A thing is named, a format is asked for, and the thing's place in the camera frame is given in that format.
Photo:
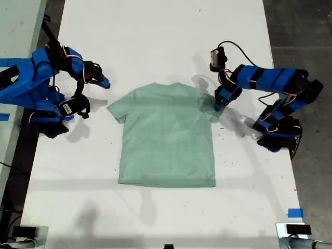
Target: black power cable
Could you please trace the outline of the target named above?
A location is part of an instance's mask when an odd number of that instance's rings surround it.
[[[15,174],[10,174],[10,175],[30,175],[28,172],[24,172],[23,170],[20,170],[18,167],[15,167],[15,166],[11,166],[11,165],[8,165],[4,162],[0,162],[3,166],[6,166],[6,167],[9,167],[9,168],[12,168],[12,169],[15,169],[17,171],[19,171],[19,173],[15,173]]]
[[[263,104],[265,104],[266,106],[268,106],[268,104],[265,103],[264,101],[262,101],[261,99],[264,99],[264,98],[267,98],[267,97],[269,97],[269,96],[272,96],[272,95],[274,95],[275,93],[276,93],[276,92],[273,92],[273,93],[270,93],[270,94],[268,94],[268,95],[265,95],[265,96],[259,97],[259,98],[258,98],[258,101],[261,102],[261,103],[263,103]]]
[[[246,59],[247,59],[251,64],[253,64],[254,66],[257,66],[254,62],[252,62],[252,60],[249,59],[249,57],[246,55],[246,53],[242,50],[242,48],[241,48],[239,45],[237,45],[236,43],[234,43],[234,42],[232,42],[232,41],[230,41],[230,40],[225,40],[225,41],[219,43],[218,47],[220,47],[220,46],[221,46],[222,44],[224,44],[224,43],[231,43],[231,44],[237,46],[237,48],[243,53],[244,57],[246,57]]]
[[[22,217],[22,214],[20,214],[19,216],[17,216],[15,219],[12,220],[12,222],[9,224],[8,229],[7,229],[7,233],[6,233],[6,238],[5,241],[7,242],[9,239],[9,232],[10,232],[10,228],[12,227],[12,225],[15,223],[15,221],[17,221],[19,218]]]

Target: black cable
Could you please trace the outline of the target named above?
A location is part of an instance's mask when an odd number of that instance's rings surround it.
[[[297,152],[297,149],[300,146],[301,139],[302,139],[302,128],[301,128],[301,133],[300,133],[300,136],[299,136],[299,141],[298,141],[298,143],[297,143],[297,145],[296,145],[296,147],[295,147],[295,149],[294,149],[294,151],[293,151],[293,153],[292,153],[292,155],[290,157],[291,160],[294,158],[294,156],[295,156],[295,154]]]
[[[276,92],[273,92],[273,93],[270,93],[270,94],[268,94],[268,95],[265,95],[265,96],[259,97],[259,98],[258,98],[258,101],[261,102],[261,103],[263,103],[263,104],[265,104],[266,106],[268,106],[268,104],[265,103],[265,102],[263,102],[261,99],[264,99],[264,98],[267,98],[267,97],[269,97],[269,96],[272,96],[272,95],[274,95],[275,93],[276,93]]]
[[[13,221],[9,224],[8,229],[7,229],[7,233],[6,233],[6,238],[5,238],[6,242],[7,242],[8,238],[9,238],[9,232],[10,232],[11,226],[14,224],[15,221],[17,221],[21,217],[22,217],[22,214],[19,215],[19,216],[17,216],[15,219],[13,219]]]
[[[0,211],[9,211],[9,212],[18,213],[18,214],[22,213],[22,212],[19,212],[19,211],[16,211],[16,210],[11,210],[11,209],[0,209]]]
[[[245,54],[245,52],[242,50],[242,48],[241,48],[239,45],[237,45],[236,43],[234,43],[234,42],[232,42],[232,41],[230,41],[230,40],[225,40],[225,41],[221,42],[221,43],[218,45],[218,47],[220,47],[220,46],[221,46],[222,44],[224,44],[224,43],[231,43],[231,44],[237,46],[237,48],[243,53],[243,55],[246,57],[246,59],[247,59],[251,64],[253,64],[254,66],[257,66],[254,62],[252,62],[252,60],[249,59],[249,57]]]
[[[24,174],[24,175],[29,175],[29,173],[26,173],[26,172],[20,170],[19,168],[15,167],[15,166],[8,165],[8,164],[6,164],[6,163],[4,163],[4,162],[0,162],[0,163],[1,163],[2,165],[6,166],[6,167],[9,167],[9,168],[12,168],[12,169],[15,169],[15,170],[19,171],[20,174],[22,174],[22,175],[23,175],[23,174]]]

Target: blue tape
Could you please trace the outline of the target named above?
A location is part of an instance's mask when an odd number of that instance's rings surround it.
[[[0,121],[8,121],[10,113],[0,113]]]
[[[1,58],[0,67],[11,67],[22,63],[23,61],[29,61],[30,58]]]
[[[303,209],[288,209],[288,218],[303,218]]]

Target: cable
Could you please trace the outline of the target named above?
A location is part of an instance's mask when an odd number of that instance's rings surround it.
[[[0,163],[1,163],[2,165],[6,166],[6,167],[9,167],[9,168],[12,168],[12,169],[15,169],[15,170],[21,172],[21,174],[29,175],[28,173],[26,173],[26,172],[20,170],[19,168],[15,167],[15,166],[10,166],[10,165],[8,165],[8,164],[6,164],[6,163],[4,163],[4,162],[0,162]]]
[[[21,214],[22,212],[16,211],[16,210],[11,210],[11,209],[0,209],[1,211],[9,211],[9,212],[13,212],[13,213],[18,213]]]
[[[258,98],[258,101],[261,102],[261,103],[263,103],[263,104],[265,104],[266,106],[268,106],[268,104],[265,103],[265,102],[263,102],[261,99],[264,99],[264,98],[267,98],[267,97],[269,97],[269,96],[272,96],[272,95],[274,95],[275,93],[276,93],[276,92],[273,92],[273,93],[270,93],[270,94],[268,94],[268,95],[265,95],[265,96],[259,97],[259,98]]]
[[[254,62],[252,62],[252,60],[249,59],[249,57],[245,54],[245,52],[242,50],[242,48],[241,48],[239,45],[237,45],[236,43],[234,43],[234,42],[232,42],[232,41],[230,41],[230,40],[225,40],[225,41],[221,42],[221,43],[218,45],[218,47],[220,47],[220,46],[221,46],[222,44],[224,44],[224,43],[231,43],[231,44],[237,46],[237,48],[243,53],[244,57],[246,57],[246,59],[247,59],[251,64],[253,64],[254,66],[257,66]]]
[[[83,61],[83,59],[80,57],[80,56],[76,56],[76,55],[73,55],[73,54],[67,54],[67,52],[66,52],[66,50],[65,50],[65,48],[64,48],[64,46],[62,46],[62,49],[63,49],[63,52],[64,52],[64,55],[66,56],[66,58],[78,58],[78,59],[80,59],[81,61],[82,61],[82,63],[83,63],[83,81],[84,81],[84,83],[87,83],[86,81],[85,81],[85,76],[84,76],[84,73],[85,73],[85,67],[84,67],[84,61]]]
[[[15,221],[17,221],[19,218],[22,217],[22,214],[17,216],[15,219],[13,219],[13,221],[9,224],[8,229],[7,229],[7,233],[6,233],[6,237],[5,237],[5,241],[7,242],[8,238],[9,238],[9,232],[10,232],[10,228],[11,226],[14,224]]]
[[[292,155],[290,156],[290,159],[291,159],[291,160],[294,158],[294,156],[295,156],[295,154],[296,154],[296,152],[297,152],[297,149],[299,148],[299,145],[300,145],[301,139],[302,139],[302,128],[299,127],[299,126],[293,126],[293,127],[300,128],[300,129],[301,129],[301,132],[300,132],[300,135],[299,135],[298,142],[297,142],[297,144],[296,144],[296,146],[295,146],[295,149],[294,149]]]
[[[30,123],[30,121],[31,121],[31,117],[32,117],[32,115],[34,115],[34,114],[35,114],[35,112],[33,112],[33,113],[30,114],[28,123]]]

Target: wire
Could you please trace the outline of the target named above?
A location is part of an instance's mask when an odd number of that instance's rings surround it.
[[[73,55],[73,54],[67,54],[67,52],[66,52],[64,46],[62,46],[62,49],[63,49],[63,52],[64,52],[66,58],[78,58],[78,59],[81,60],[81,62],[83,63],[83,81],[84,81],[84,83],[87,83],[87,82],[85,81],[85,76],[84,76],[84,73],[85,73],[85,67],[84,67],[84,61],[83,61],[83,59],[82,59],[80,56],[76,56],[76,55]]]
[[[265,121],[270,116],[271,116],[271,113],[269,113],[268,115],[266,115],[264,118],[261,118],[260,121]]]
[[[26,173],[26,172],[20,170],[19,168],[15,167],[15,166],[10,166],[10,165],[8,165],[8,164],[6,164],[6,163],[4,163],[4,162],[0,162],[0,163],[1,163],[2,165],[6,166],[6,167],[9,167],[9,168],[12,168],[12,169],[15,169],[15,170],[19,171],[19,172],[21,172],[22,174],[29,175],[28,173]]]
[[[268,132],[276,132],[276,131],[279,131],[279,128],[276,127],[273,131],[270,131],[268,128],[266,128],[266,130],[267,130]]]
[[[239,45],[237,45],[236,43],[234,43],[234,42],[232,42],[232,41],[230,41],[230,40],[225,40],[225,41],[219,43],[218,47],[220,47],[220,46],[221,46],[222,44],[224,44],[224,43],[231,43],[231,44],[237,46],[237,48],[243,53],[244,57],[246,57],[246,59],[247,59],[251,64],[253,64],[254,66],[257,66],[254,62],[252,62],[252,60],[249,59],[249,57],[245,54],[245,52],[242,50],[242,48],[241,48]]]
[[[293,102],[294,100],[296,100],[296,96],[293,96],[292,99],[288,100],[287,102],[285,102],[285,104],[283,104],[282,106],[285,106],[285,105],[289,105],[291,102]]]
[[[300,128],[300,129],[301,129],[301,132],[300,132],[300,136],[299,136],[299,138],[298,138],[298,141],[297,141],[297,143],[296,143],[295,149],[293,150],[293,153],[292,153],[292,155],[290,156],[290,159],[291,159],[291,160],[294,158],[294,156],[295,156],[295,154],[296,154],[296,152],[297,152],[297,149],[299,148],[299,145],[300,145],[301,139],[302,139],[302,127],[300,127],[300,126],[293,126],[293,127],[295,127],[295,128]]]
[[[231,83],[233,83],[234,85],[236,85],[236,83],[235,83],[233,80],[231,80],[230,77],[229,77],[228,74],[227,74],[227,73],[233,73],[231,70],[229,70],[229,69],[227,69],[227,68],[224,68],[224,69],[221,69],[219,72],[221,72],[221,71],[224,71],[225,76],[226,76],[226,78],[228,79],[228,81],[230,81]],[[220,84],[221,84],[221,83],[222,83],[222,80],[220,79],[220,75],[219,75],[219,74],[218,74],[218,80],[219,80],[219,82],[220,82]]]
[[[16,211],[16,210],[11,210],[11,209],[0,209],[1,211],[9,211],[9,212],[13,212],[13,213],[18,213],[21,214],[22,212]]]
[[[13,219],[13,221],[9,224],[8,229],[7,229],[7,233],[6,233],[6,239],[5,239],[6,242],[7,242],[8,238],[9,238],[9,232],[10,232],[11,226],[14,224],[15,221],[17,221],[21,217],[22,217],[22,214],[20,214],[15,219]]]
[[[265,95],[265,96],[259,97],[259,98],[258,98],[258,101],[261,102],[261,103],[263,103],[263,104],[265,104],[266,106],[268,106],[268,104],[265,103],[265,102],[263,102],[261,99],[264,99],[264,98],[267,98],[267,97],[269,97],[269,96],[272,96],[272,95],[274,95],[275,93],[276,93],[276,92],[273,92],[273,93],[270,93],[270,94],[268,94],[268,95]]]
[[[32,115],[34,115],[34,114],[35,114],[35,112],[33,112],[33,113],[30,114],[28,123],[30,123],[30,121],[31,121],[31,117],[32,117]]]

